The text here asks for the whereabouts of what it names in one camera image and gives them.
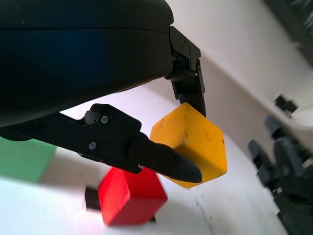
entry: black object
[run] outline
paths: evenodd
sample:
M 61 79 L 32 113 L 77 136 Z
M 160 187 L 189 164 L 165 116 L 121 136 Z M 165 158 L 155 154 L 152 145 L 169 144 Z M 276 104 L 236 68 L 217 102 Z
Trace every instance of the black object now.
M 200 182 L 198 167 L 110 105 L 93 105 L 81 120 L 59 113 L 165 76 L 176 99 L 205 116 L 201 52 L 173 22 L 164 0 L 0 1 L 0 136 Z
M 261 183 L 269 188 L 280 212 L 278 217 L 290 235 L 311 235 L 313 231 L 313 166 L 302 165 L 313 158 L 297 138 L 276 118 L 266 125 L 274 142 L 276 164 L 259 144 L 248 145 Z
M 311 0 L 263 0 L 313 66 L 313 2 Z
M 170 147 L 157 144 L 140 132 L 140 121 L 108 104 L 94 104 L 81 120 L 57 113 L 6 126 L 3 136 L 44 141 L 82 157 L 138 174 L 145 166 L 176 180 L 202 181 L 199 168 Z
M 298 109 L 293 100 L 287 100 L 282 94 L 275 99 L 275 105 L 289 117 Z
M 98 195 L 98 190 L 91 188 L 91 187 L 86 187 L 85 190 L 85 202 L 86 202 L 86 209 L 92 209 L 95 211 L 101 211 L 100 208 L 100 201 L 99 201 L 99 195 Z M 153 216 L 153 218 L 150 220 L 152 223 L 156 223 L 156 217 Z

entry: red cube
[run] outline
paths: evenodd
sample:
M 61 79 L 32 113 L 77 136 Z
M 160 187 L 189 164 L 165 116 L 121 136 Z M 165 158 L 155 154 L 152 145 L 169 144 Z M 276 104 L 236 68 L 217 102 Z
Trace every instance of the red cube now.
M 98 187 L 106 225 L 139 225 L 150 221 L 167 201 L 157 174 L 147 168 L 133 174 L 112 167 Z

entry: scratch mark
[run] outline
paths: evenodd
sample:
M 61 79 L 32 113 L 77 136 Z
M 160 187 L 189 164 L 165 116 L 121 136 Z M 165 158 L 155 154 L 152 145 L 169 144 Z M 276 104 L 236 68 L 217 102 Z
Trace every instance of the scratch mark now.
M 212 141 L 212 139 L 210 139 L 210 137 L 209 137 L 209 134 L 208 134 L 208 133 L 206 133 L 206 134 L 205 134 L 205 137 L 206 137 L 206 139 L 207 139 L 207 140 Z
M 212 234 L 212 235 L 216 235 L 215 231 L 213 230 L 212 224 L 211 224 L 211 223 L 208 221 L 208 219 L 207 219 L 207 216 L 206 216 L 206 214 L 205 214 L 204 209 L 203 209 L 202 206 L 199 204 L 199 202 L 198 202 L 197 199 L 195 199 L 195 202 L 196 202 L 197 207 L 198 207 L 198 208 L 200 209 L 200 211 L 202 212 L 203 217 L 204 217 L 204 221 L 206 222 L 206 224 L 207 224 L 209 230 L 211 231 L 211 234 Z
M 159 124 L 159 127 L 163 127 L 162 122 L 163 122 L 163 118 L 161 119 L 161 122 L 160 122 L 160 124 Z

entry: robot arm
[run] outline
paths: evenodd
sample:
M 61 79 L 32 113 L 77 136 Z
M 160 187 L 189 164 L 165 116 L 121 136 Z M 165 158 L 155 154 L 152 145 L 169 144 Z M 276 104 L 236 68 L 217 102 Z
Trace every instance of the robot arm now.
M 201 52 L 170 26 L 166 2 L 24 2 L 0 4 L 0 136 L 37 139 L 133 173 L 145 166 L 201 182 L 195 164 L 150 141 L 140 121 L 110 105 L 93 105 L 81 120 L 59 113 L 164 76 L 176 99 L 205 116 Z

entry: yellow block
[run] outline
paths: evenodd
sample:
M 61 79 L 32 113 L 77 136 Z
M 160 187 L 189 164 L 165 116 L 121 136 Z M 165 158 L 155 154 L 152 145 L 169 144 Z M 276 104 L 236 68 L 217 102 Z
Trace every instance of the yellow block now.
M 222 131 L 188 103 L 183 103 L 155 124 L 150 140 L 170 146 L 199 167 L 201 183 L 169 178 L 184 188 L 203 184 L 227 172 Z

